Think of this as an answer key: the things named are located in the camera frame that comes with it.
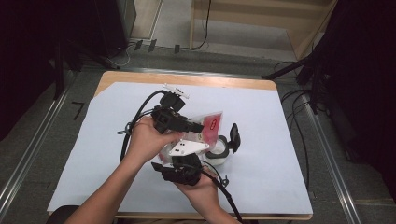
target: wooden table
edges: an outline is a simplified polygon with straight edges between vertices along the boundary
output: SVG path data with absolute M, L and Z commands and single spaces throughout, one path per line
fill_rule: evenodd
M 123 135 L 116 132 L 123 129 L 145 98 L 163 83 L 176 85 L 190 94 L 180 110 L 182 115 L 190 117 L 223 110 L 219 133 L 223 135 L 228 135 L 232 122 L 238 124 L 241 147 L 218 170 L 230 179 L 227 190 L 243 219 L 312 217 L 274 82 L 125 72 L 103 74 L 49 204 L 49 212 L 62 205 L 82 204 L 107 179 L 120 158 Z M 157 105 L 158 100 L 153 98 L 154 102 L 147 108 Z M 149 162 L 139 172 L 132 189 L 117 217 L 202 218 L 172 183 L 163 181 L 161 174 L 153 171 Z M 227 212 L 233 212 L 221 193 L 219 200 Z
M 294 54 L 302 59 L 320 32 L 324 32 L 337 0 L 212 0 L 210 21 L 227 21 L 287 30 Z M 193 0 L 190 47 L 194 20 L 205 20 L 208 0 Z

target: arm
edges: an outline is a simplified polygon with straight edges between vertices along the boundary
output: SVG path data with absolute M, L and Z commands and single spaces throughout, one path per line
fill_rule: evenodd
M 207 173 L 215 176 L 207 167 Z M 239 223 L 219 205 L 218 187 L 206 175 L 195 186 L 177 184 L 175 185 L 189 198 L 192 207 L 211 224 Z
M 134 126 L 131 143 L 120 165 L 65 223 L 111 223 L 143 164 L 178 138 L 178 133 L 159 134 L 152 118 L 142 118 Z

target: person's right hand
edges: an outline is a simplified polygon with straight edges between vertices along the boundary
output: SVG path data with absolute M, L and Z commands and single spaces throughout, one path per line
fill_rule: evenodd
M 206 166 L 204 170 L 216 177 Z M 222 210 L 219 205 L 218 187 L 206 175 L 201 175 L 200 181 L 195 186 L 175 183 L 175 185 L 189 198 L 191 205 L 204 218 L 211 213 Z

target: person's left hand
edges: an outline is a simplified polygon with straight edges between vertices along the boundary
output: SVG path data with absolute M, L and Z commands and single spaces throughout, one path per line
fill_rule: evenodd
M 153 159 L 166 144 L 177 141 L 181 136 L 182 133 L 176 132 L 160 134 L 154 128 L 154 119 L 143 117 L 134 126 L 124 159 L 138 161 L 143 165 Z

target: black stand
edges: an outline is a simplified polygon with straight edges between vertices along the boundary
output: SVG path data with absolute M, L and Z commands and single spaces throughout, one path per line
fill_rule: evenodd
M 332 51 L 336 50 L 337 43 L 340 41 L 340 36 L 337 35 L 339 34 L 337 29 L 340 27 L 341 22 L 347 16 L 347 13 L 350 11 L 351 6 L 353 5 L 343 3 L 344 1 L 338 1 L 333 11 L 331 20 L 329 21 L 326 33 L 321 38 L 315 49 L 308 56 L 296 63 L 280 69 L 277 72 L 274 72 L 271 75 L 262 76 L 262 79 L 273 80 L 303 66 L 303 69 L 298 74 L 296 81 L 299 85 L 305 85 L 313 76 L 310 106 L 315 114 L 318 113 L 318 85 L 320 79 L 324 75 L 323 67 L 326 65 L 325 57 L 326 55 L 331 54 Z

